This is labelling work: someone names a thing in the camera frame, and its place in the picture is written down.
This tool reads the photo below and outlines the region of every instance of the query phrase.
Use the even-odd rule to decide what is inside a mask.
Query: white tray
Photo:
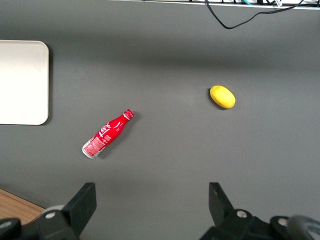
[[[41,125],[49,115],[49,50],[0,40],[0,124]]]

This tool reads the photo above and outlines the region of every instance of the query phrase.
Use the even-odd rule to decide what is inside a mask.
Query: coca-cola bottle
[[[103,149],[121,134],[126,123],[129,122],[133,116],[134,113],[128,109],[119,117],[109,121],[93,136],[93,138],[83,145],[81,149],[84,155],[90,159],[97,157]]]

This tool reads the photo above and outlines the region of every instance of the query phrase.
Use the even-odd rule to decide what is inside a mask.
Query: yellow fruit
[[[236,103],[235,96],[224,86],[213,86],[210,89],[210,96],[216,104],[225,109],[232,108]]]

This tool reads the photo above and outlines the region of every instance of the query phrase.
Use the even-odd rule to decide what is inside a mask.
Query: wooden surface
[[[43,211],[42,207],[0,189],[0,219],[19,218],[24,225]]]

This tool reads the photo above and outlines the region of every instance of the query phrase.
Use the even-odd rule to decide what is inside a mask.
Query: bottle cap
[[[129,119],[132,119],[134,117],[134,113],[130,109],[125,111],[124,115],[126,115]]]

